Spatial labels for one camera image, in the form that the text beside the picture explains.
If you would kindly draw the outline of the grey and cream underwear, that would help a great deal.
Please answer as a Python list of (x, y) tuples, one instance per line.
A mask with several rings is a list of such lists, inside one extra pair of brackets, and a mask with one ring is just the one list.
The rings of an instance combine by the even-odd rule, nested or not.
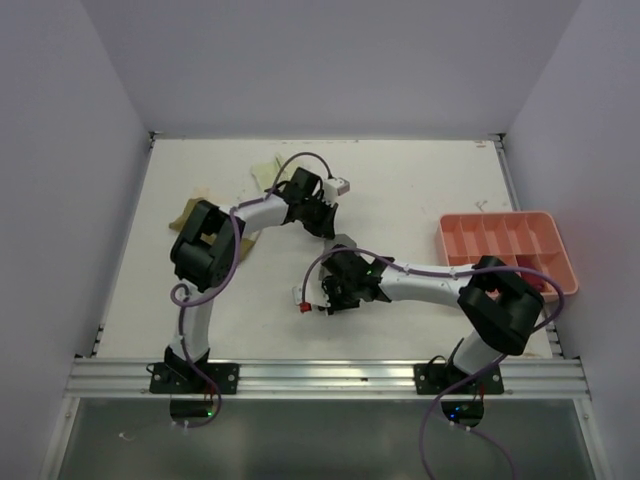
[(330, 251), (340, 247), (356, 248), (357, 242), (344, 233), (337, 234), (333, 239), (326, 239), (324, 241), (324, 251)]

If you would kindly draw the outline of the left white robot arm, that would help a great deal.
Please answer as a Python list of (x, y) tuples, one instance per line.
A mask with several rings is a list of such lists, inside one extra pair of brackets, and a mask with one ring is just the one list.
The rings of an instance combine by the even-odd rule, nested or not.
[(180, 280), (170, 298), (179, 316), (164, 363), (175, 384), (193, 393), (207, 383), (213, 302), (235, 275), (243, 236), (299, 222), (312, 236), (332, 239), (337, 198), (349, 189), (343, 178), (323, 179), (299, 167), (263, 196), (227, 210), (207, 200), (195, 204), (170, 251)]

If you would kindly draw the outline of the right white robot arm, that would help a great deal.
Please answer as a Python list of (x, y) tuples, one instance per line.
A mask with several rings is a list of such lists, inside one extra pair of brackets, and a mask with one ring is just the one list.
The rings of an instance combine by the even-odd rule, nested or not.
[(425, 374), (440, 389), (468, 392), (481, 370), (503, 356), (519, 356), (543, 310), (544, 299), (518, 273), (494, 256), (446, 270), (396, 264), (392, 257), (368, 261), (353, 247), (337, 244), (321, 261), (321, 288), (328, 311), (362, 302), (417, 301), (457, 308), (472, 332), (460, 340), (443, 369)]

